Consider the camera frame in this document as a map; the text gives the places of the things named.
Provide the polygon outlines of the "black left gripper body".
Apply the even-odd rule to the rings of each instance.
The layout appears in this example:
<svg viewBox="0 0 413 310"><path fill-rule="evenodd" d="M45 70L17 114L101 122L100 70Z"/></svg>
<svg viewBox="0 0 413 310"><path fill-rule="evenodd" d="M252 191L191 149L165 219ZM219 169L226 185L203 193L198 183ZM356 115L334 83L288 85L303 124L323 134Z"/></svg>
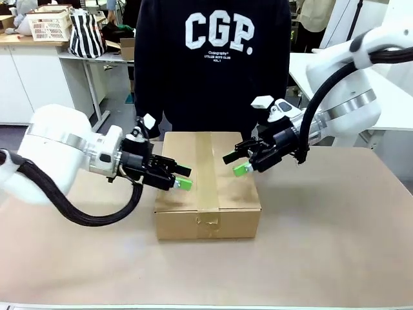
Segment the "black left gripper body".
<svg viewBox="0 0 413 310"><path fill-rule="evenodd" d="M154 144L124 138L121 142L121 176L161 190L171 188L171 159L153 154Z"/></svg>

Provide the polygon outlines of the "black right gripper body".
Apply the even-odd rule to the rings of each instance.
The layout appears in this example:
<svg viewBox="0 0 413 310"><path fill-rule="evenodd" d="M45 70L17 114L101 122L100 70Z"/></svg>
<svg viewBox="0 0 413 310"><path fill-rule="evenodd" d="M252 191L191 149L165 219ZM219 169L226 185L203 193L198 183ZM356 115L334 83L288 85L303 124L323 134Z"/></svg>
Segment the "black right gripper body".
<svg viewBox="0 0 413 310"><path fill-rule="evenodd" d="M265 172L298 148L299 133L289 118L258 127L259 146L253 151L253 169Z"/></svg>

